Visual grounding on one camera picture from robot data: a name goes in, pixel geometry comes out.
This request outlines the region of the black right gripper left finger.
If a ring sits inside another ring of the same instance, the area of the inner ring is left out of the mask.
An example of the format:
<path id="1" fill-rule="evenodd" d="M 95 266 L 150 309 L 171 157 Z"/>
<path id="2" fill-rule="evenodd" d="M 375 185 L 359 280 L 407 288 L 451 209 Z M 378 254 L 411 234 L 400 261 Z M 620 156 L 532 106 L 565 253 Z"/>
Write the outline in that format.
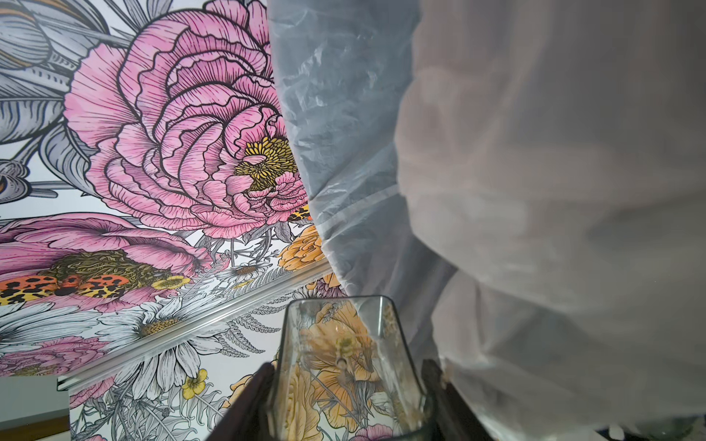
<path id="1" fill-rule="evenodd" d="M 270 395 L 275 373 L 276 369 L 270 363 L 263 364 L 206 440 L 273 440 L 268 429 L 265 403 Z"/>

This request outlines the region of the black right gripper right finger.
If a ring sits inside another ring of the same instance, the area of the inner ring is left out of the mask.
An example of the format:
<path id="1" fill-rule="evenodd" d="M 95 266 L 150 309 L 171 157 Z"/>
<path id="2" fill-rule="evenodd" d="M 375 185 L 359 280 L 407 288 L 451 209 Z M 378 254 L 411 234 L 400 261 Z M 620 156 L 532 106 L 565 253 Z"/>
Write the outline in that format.
<path id="1" fill-rule="evenodd" d="M 453 384 L 443 380 L 436 361 L 423 361 L 421 378 L 432 401 L 431 440 L 494 440 Z"/>

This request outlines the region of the grey green shavings tray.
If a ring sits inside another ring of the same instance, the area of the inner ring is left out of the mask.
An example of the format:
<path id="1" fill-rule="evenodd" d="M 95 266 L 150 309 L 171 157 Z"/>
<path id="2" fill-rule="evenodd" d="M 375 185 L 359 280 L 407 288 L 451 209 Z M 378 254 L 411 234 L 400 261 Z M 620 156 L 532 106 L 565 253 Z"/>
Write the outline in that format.
<path id="1" fill-rule="evenodd" d="M 302 299 L 286 309 L 266 440 L 430 440 L 437 405 L 393 301 Z"/>

